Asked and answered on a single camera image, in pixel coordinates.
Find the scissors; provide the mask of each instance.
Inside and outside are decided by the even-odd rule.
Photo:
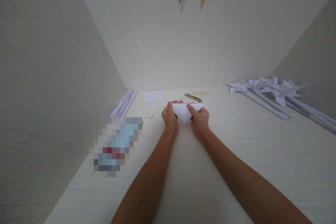
[[[197,98],[195,96],[192,96],[191,94],[185,93],[184,95],[187,96],[187,97],[189,97],[189,98],[191,98],[191,99],[193,99],[193,100],[195,100],[195,101],[198,101],[198,102],[202,101],[202,99]]]

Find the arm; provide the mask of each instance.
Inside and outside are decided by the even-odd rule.
[[[170,102],[162,112],[165,123],[160,140],[135,177],[111,224],[151,223],[160,202],[170,154],[179,131],[177,117]]]
[[[187,106],[191,126],[220,175],[255,224],[300,223],[309,219],[278,189],[230,151],[208,126],[209,113]]]

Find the hand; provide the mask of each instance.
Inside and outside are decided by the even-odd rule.
[[[165,130],[172,131],[174,133],[178,133],[179,131],[179,123],[177,121],[177,115],[173,112],[173,105],[172,103],[182,103],[181,101],[172,101],[168,102],[168,105],[164,108],[164,110],[161,113],[161,116],[163,118],[164,124],[166,126]]]
[[[196,111],[189,103],[187,104],[189,112],[192,114],[191,127],[195,135],[200,139],[209,129],[209,112],[205,108]]]

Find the right hand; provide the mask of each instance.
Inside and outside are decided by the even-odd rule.
[[[187,104],[189,112],[192,114],[191,127],[198,138],[204,136],[209,129],[209,112],[205,108],[196,111],[189,103]]]

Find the white paper sheet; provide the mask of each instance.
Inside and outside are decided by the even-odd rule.
[[[193,115],[189,112],[188,108],[187,108],[187,104],[186,103],[173,103],[173,112],[175,113],[175,115],[178,116],[178,118],[180,118],[180,120],[183,123],[186,123]],[[198,111],[200,110],[203,106],[203,104],[191,104],[191,106],[193,106],[193,108]]]
[[[145,103],[161,102],[163,101],[163,94],[161,90],[147,92],[145,94]]]

